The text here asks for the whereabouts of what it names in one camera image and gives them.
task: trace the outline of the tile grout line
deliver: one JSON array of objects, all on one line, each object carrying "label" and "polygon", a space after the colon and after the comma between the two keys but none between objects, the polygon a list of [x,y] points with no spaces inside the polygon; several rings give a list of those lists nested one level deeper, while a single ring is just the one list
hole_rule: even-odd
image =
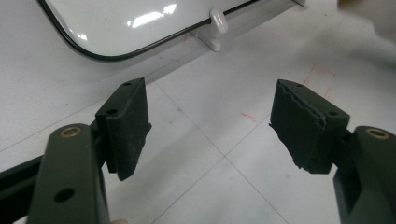
[{"label": "tile grout line", "polygon": [[154,221],[151,222],[151,224],[154,224],[160,217],[165,214],[175,203],[178,202],[187,192],[189,192],[190,189],[192,189],[198,182],[201,181],[209,172],[211,172],[223,159],[227,159],[225,157],[222,157],[219,159],[212,167],[210,167],[209,170],[207,170],[206,173],[204,173],[201,177],[199,177],[186,191],[184,191],[172,204],[170,204],[158,217],[154,219]]},{"label": "tile grout line", "polygon": [[361,30],[363,30],[364,28],[366,28],[367,25],[369,25],[369,21],[367,21],[357,32],[355,32],[355,34],[351,35],[350,38],[346,41],[343,42],[343,44],[341,44],[341,46],[346,45],[347,43],[349,43],[358,33],[361,32]]},{"label": "tile grout line", "polygon": [[12,145],[10,145],[10,146],[8,146],[8,147],[5,147],[5,148],[1,149],[1,150],[0,150],[0,153],[3,152],[3,151],[8,150],[8,149],[11,148],[11,147],[15,147],[17,144],[19,144],[19,143],[21,143],[21,142],[24,142],[25,140],[27,140],[27,139],[29,139],[29,138],[35,136],[36,134],[45,131],[46,129],[52,127],[53,125],[56,125],[56,124],[58,124],[58,123],[60,123],[60,122],[62,122],[62,121],[64,121],[64,120],[66,120],[66,119],[69,119],[69,118],[72,117],[73,115],[75,115],[75,114],[77,114],[77,113],[79,113],[79,112],[81,112],[81,111],[87,109],[88,107],[90,107],[90,106],[92,106],[92,105],[96,105],[97,103],[99,103],[99,102],[105,100],[106,98],[108,98],[108,96],[107,96],[107,97],[104,97],[104,98],[102,98],[102,99],[100,99],[100,100],[98,100],[98,101],[95,101],[94,103],[92,103],[92,104],[90,104],[90,105],[87,105],[87,106],[81,108],[80,110],[78,110],[78,111],[76,111],[76,112],[74,112],[74,113],[72,113],[72,114],[70,114],[70,115],[68,115],[68,116],[66,116],[66,117],[64,117],[64,118],[62,118],[62,119],[59,119],[59,120],[56,121],[56,122],[51,123],[51,124],[48,125],[47,127],[43,128],[43,129],[41,129],[41,130],[39,130],[39,131],[37,131],[37,132],[35,132],[35,133],[30,134],[29,136],[23,138],[22,140],[20,140],[20,141],[14,143],[14,144],[12,144]]},{"label": "tile grout line", "polygon": [[243,140],[245,140],[245,139],[248,137],[248,135],[250,135],[254,130],[256,130],[256,129],[259,127],[259,125],[262,124],[270,115],[271,115],[271,113],[269,113],[267,116],[265,116],[265,118],[262,119],[262,121],[260,121],[260,123],[257,124],[256,127],[254,127],[254,128],[253,128],[253,129],[252,129],[241,141],[239,141],[239,142],[235,145],[235,147],[233,147],[233,148],[225,155],[225,159],[231,164],[231,166],[232,166],[233,168],[235,168],[235,170],[238,171],[238,173],[239,173],[242,177],[244,177],[244,178],[246,179],[246,181],[249,183],[249,185],[250,185],[251,187],[253,187],[253,188],[256,190],[256,192],[258,192],[258,193],[262,196],[262,198],[274,209],[274,211],[276,211],[276,213],[277,213],[280,217],[282,217],[282,219],[283,219],[286,223],[289,224],[289,222],[288,222],[282,215],[280,215],[280,213],[279,213],[279,212],[267,201],[267,199],[265,199],[264,195],[262,195],[262,194],[256,189],[256,187],[254,187],[253,184],[252,184],[250,181],[248,181],[248,179],[242,174],[242,172],[241,172],[240,170],[238,170],[238,168],[236,168],[236,166],[235,166],[235,165],[230,161],[230,159],[228,159],[228,157],[227,157],[236,147],[239,146],[239,144],[241,144],[241,142],[242,142]]},{"label": "tile grout line", "polygon": [[[163,90],[163,88],[161,88],[161,86],[157,83],[157,81],[153,77],[151,77],[150,75],[148,75],[148,76],[152,80],[154,80],[152,83],[154,83],[163,92],[163,94],[172,102],[172,104],[174,104],[178,108],[178,105],[176,104],[176,102]],[[185,190],[183,192],[183,194],[181,194],[172,204],[170,204],[157,218],[155,218],[154,221],[151,222],[151,224],[155,223],[163,214],[165,214],[166,211],[168,211],[175,203],[177,203],[178,200],[180,200],[187,192],[189,192],[189,190],[192,189],[202,178],[204,178],[210,171],[212,171],[213,168],[215,168],[219,164],[220,161],[222,161],[224,158],[227,159],[225,157],[224,153],[222,153],[219,150],[219,148],[206,136],[206,134],[204,134],[204,132],[194,122],[192,122],[191,118],[189,116],[187,116],[187,114],[183,110],[181,110],[181,113],[206,138],[206,140],[209,141],[210,144],[212,144],[212,146],[222,155],[222,157],[206,173],[204,173],[197,181],[195,181],[187,190]]]},{"label": "tile grout line", "polygon": [[262,195],[262,194],[259,192],[259,190],[256,189],[256,187],[254,187],[253,184],[252,184],[250,181],[248,181],[248,179],[241,173],[241,171],[239,171],[227,157],[225,157],[225,159],[231,164],[231,166],[232,166],[233,168],[235,168],[235,170],[238,171],[238,173],[239,173],[242,177],[245,178],[245,180],[249,183],[249,185],[250,185],[251,187],[253,187],[253,188],[256,190],[256,192],[258,192],[258,193],[262,196],[262,198],[265,200],[265,202],[268,203],[268,204],[274,209],[274,211],[275,211],[280,217],[282,217],[282,219],[283,219],[287,224],[289,224],[289,222],[288,222],[282,215],[280,215],[280,213],[279,213],[279,212],[267,201],[267,199],[264,197],[264,195]]},{"label": "tile grout line", "polygon": [[[170,97],[164,90],[163,90],[163,88],[161,88],[161,86],[157,83],[157,81],[154,81],[154,83],[157,85],[157,87],[163,92],[163,94],[165,94],[166,95],[166,97],[168,97],[169,98],[169,100],[170,101],[172,101],[172,103],[175,105],[175,106],[177,106],[177,108],[178,108],[178,105],[177,105],[177,103],[172,99],[172,97]],[[221,155],[223,156],[223,157],[225,157],[225,154],[224,153],[222,153],[221,151],[220,151],[220,149],[209,139],[209,137],[192,121],[192,119],[183,111],[183,110],[181,110],[180,111],[181,113],[183,113],[183,115],[194,125],[194,127],[196,128],[196,129],[198,129],[198,131],[206,138],[206,140],[207,141],[209,141],[210,142],[210,144],[212,144],[213,145],[213,147],[215,147],[217,150],[218,150],[218,152],[219,153],[221,153]]]},{"label": "tile grout line", "polygon": [[[178,105],[176,104],[176,102],[161,88],[161,86],[154,81],[153,83],[155,83],[155,85],[157,85],[157,87],[163,92],[163,94],[165,94],[171,101],[172,103],[178,107]],[[214,167],[216,167],[217,164],[219,164],[219,162],[221,160],[223,160],[224,158],[233,166],[233,168],[242,176],[246,179],[246,181],[249,183],[249,185],[251,187],[253,187],[256,192],[258,192],[262,198],[274,209],[274,211],[287,223],[289,224],[289,222],[282,216],[280,215],[280,213],[265,199],[265,197],[250,183],[250,181],[248,181],[248,179],[233,165],[233,163],[227,158],[227,155],[232,152],[244,139],[246,139],[248,137],[248,135],[250,135],[254,130],[257,129],[257,127],[259,127],[260,124],[262,124],[270,115],[271,113],[269,113],[267,116],[265,116],[262,121],[260,121],[245,137],[243,137],[243,139],[241,139],[241,141],[239,141],[229,152],[227,152],[226,154],[222,153],[219,148],[206,136],[206,134],[194,123],[192,122],[192,120],[190,119],[189,116],[186,115],[186,113],[182,110],[181,111],[183,113],[183,115],[195,126],[195,128],[197,128],[199,130],[199,132],[221,153],[221,155],[223,155],[223,158],[221,158],[220,160],[218,160],[218,162],[216,162],[216,164],[214,166],[212,166],[204,175],[202,175],[197,181],[195,181],[182,195],[180,195],[180,197],[178,197],[172,204],[170,204],[157,218],[155,218],[155,220],[153,222],[151,222],[151,224],[155,223],[166,211],[168,211],[176,202],[178,202],[178,200],[180,198],[182,198],[192,187],[194,187],[202,178],[204,178],[204,176],[206,176],[211,170],[213,170]]]},{"label": "tile grout line", "polygon": [[248,132],[238,143],[236,143],[235,146],[234,146],[233,148],[231,148],[231,150],[230,150],[229,152],[227,152],[224,156],[227,157],[228,154],[230,154],[236,147],[238,147],[239,144],[241,144],[242,141],[244,141],[244,140],[248,137],[248,135],[250,135],[251,133],[253,133],[253,131],[256,130],[256,129],[259,127],[259,125],[261,125],[270,115],[271,115],[271,113],[269,113],[267,116],[265,116],[256,126],[254,126],[254,127],[250,130],[250,132]]}]

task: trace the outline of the white plastic clip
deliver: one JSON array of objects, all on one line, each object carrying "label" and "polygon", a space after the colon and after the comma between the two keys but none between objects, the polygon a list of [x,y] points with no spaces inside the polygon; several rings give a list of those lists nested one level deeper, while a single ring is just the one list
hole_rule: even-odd
[{"label": "white plastic clip", "polygon": [[198,28],[192,34],[201,39],[213,51],[221,51],[221,42],[219,39],[228,31],[228,23],[225,20],[224,13],[218,8],[210,10],[212,22],[208,25]]}]

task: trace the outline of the black rubber seal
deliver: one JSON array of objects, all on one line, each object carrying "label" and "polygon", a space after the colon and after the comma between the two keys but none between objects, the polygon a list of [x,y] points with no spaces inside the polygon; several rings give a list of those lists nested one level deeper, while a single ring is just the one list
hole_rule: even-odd
[{"label": "black rubber seal", "polygon": [[[122,60],[126,60],[126,59],[129,59],[129,58],[132,58],[132,57],[137,56],[137,55],[139,55],[139,54],[141,54],[141,53],[144,53],[144,52],[146,52],[146,51],[148,51],[148,50],[150,50],[150,49],[154,49],[154,48],[158,47],[159,45],[161,45],[161,44],[163,44],[163,43],[165,43],[165,42],[167,42],[167,41],[169,41],[169,40],[172,40],[172,39],[174,39],[174,38],[176,38],[176,37],[178,37],[178,36],[184,35],[184,34],[186,34],[186,33],[189,32],[189,31],[192,31],[192,30],[194,30],[194,29],[196,29],[196,28],[198,28],[198,27],[200,27],[200,26],[203,26],[203,25],[205,25],[205,24],[209,24],[209,23],[211,22],[210,19],[207,19],[207,20],[204,20],[204,21],[200,21],[200,22],[198,22],[198,23],[196,23],[196,24],[194,24],[194,25],[192,25],[192,26],[190,26],[190,27],[185,28],[184,30],[181,30],[181,31],[179,31],[179,32],[176,32],[176,33],[174,33],[174,34],[172,34],[172,35],[169,35],[169,36],[167,36],[167,37],[165,37],[165,38],[163,38],[163,39],[161,39],[161,40],[159,40],[159,41],[156,41],[156,42],[154,42],[154,43],[152,43],[152,44],[150,44],[150,45],[147,45],[147,46],[143,47],[142,49],[137,49],[137,50],[132,51],[132,52],[130,52],[130,53],[121,54],[121,55],[118,55],[118,56],[104,56],[104,55],[92,53],[92,52],[90,52],[90,51],[88,51],[88,50],[85,50],[85,49],[82,48],[80,45],[78,45],[78,44],[68,35],[68,33],[67,33],[67,32],[64,30],[64,28],[62,27],[62,25],[58,22],[58,20],[56,19],[55,15],[54,15],[54,14],[52,13],[52,11],[50,10],[50,7],[49,7],[49,5],[47,4],[46,0],[37,0],[37,1],[38,1],[38,4],[40,4],[40,6],[41,6],[41,7],[43,8],[43,10],[46,12],[46,14],[47,14],[47,16],[49,17],[49,19],[52,21],[52,24],[55,26],[56,30],[59,32],[59,34],[60,34],[61,36],[64,37],[64,39],[66,40],[66,42],[67,42],[71,47],[73,47],[73,48],[76,49],[78,52],[80,52],[80,53],[82,53],[83,55],[88,56],[88,57],[90,57],[90,58],[92,58],[92,59],[99,60],[99,61],[107,61],[107,62],[118,62],[118,61],[122,61]],[[249,1],[249,2],[246,2],[246,3],[242,4],[242,5],[240,5],[240,6],[238,6],[238,7],[233,7],[233,8],[231,8],[231,9],[225,11],[225,12],[224,12],[224,15],[228,15],[228,14],[230,14],[230,13],[232,13],[232,12],[235,12],[236,10],[238,10],[238,9],[240,9],[240,8],[242,8],[242,7],[246,7],[246,6],[250,5],[250,4],[252,4],[252,3],[254,3],[254,2],[258,2],[258,1],[259,1],[259,0],[252,0],[252,1]]]}]

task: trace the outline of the small hole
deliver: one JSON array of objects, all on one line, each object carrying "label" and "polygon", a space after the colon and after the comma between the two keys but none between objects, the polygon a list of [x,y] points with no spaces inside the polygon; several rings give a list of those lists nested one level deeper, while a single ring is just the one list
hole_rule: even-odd
[{"label": "small hole", "polygon": [[378,129],[367,129],[368,134],[370,134],[374,138],[378,139],[388,139],[389,135],[381,130]]},{"label": "small hole", "polygon": [[63,189],[55,195],[54,200],[57,203],[64,203],[71,199],[74,196],[74,193],[75,191],[73,189]]},{"label": "small hole", "polygon": [[61,131],[61,137],[69,138],[78,135],[81,132],[79,127],[70,127]]},{"label": "small hole", "polygon": [[107,110],[107,114],[117,114],[117,110],[116,109],[111,109],[111,110]]}]

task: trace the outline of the metal arm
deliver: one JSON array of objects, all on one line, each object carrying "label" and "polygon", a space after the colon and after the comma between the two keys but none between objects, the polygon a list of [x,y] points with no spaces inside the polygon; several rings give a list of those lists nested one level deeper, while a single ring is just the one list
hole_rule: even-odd
[{"label": "metal arm", "polygon": [[311,174],[338,171],[334,187],[343,224],[396,223],[396,136],[361,126],[307,87],[279,80],[271,126],[294,163]]},{"label": "metal arm", "polygon": [[109,223],[101,167],[121,181],[134,173],[151,128],[144,79],[122,84],[95,116],[56,130],[43,157],[0,174],[1,223]]}]

